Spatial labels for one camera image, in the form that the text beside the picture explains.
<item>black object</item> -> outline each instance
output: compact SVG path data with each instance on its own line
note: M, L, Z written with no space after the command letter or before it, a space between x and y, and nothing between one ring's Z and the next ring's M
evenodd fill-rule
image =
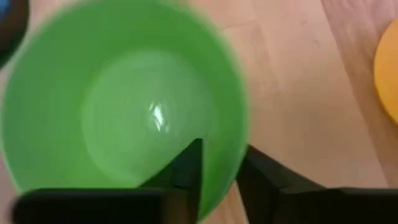
M28 0L0 0L0 67L20 44L29 18Z
M15 224L191 224L198 219L202 140L194 140L139 189L42 189L12 209Z
M196 223L201 162L197 139L139 189L38 190L17 201L12 222ZM237 181L250 224L398 223L398 190L326 189L251 146Z
M237 181L250 224L398 223L398 190L326 189L253 147Z

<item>green bowl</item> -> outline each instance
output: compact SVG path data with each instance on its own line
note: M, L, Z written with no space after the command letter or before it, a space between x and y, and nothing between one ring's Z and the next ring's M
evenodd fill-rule
M239 72L191 12L94 1L31 40L7 84L2 134L20 193L138 187L202 138L203 218L235 178L247 120Z

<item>yellow plate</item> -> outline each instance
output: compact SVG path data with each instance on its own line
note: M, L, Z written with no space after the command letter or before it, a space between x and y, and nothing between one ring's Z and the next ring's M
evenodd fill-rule
M390 24L377 48L374 81L384 108L398 124L398 20Z

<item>wooden table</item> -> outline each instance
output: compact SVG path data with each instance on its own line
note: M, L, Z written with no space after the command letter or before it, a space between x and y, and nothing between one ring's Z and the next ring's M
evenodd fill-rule
M31 0L30 32L71 0ZM189 0L246 71L250 143L327 187L398 187L398 126L373 84L373 58L398 0ZM7 71L0 82L4 86ZM14 192L0 167L0 209ZM204 223L246 223L234 185Z

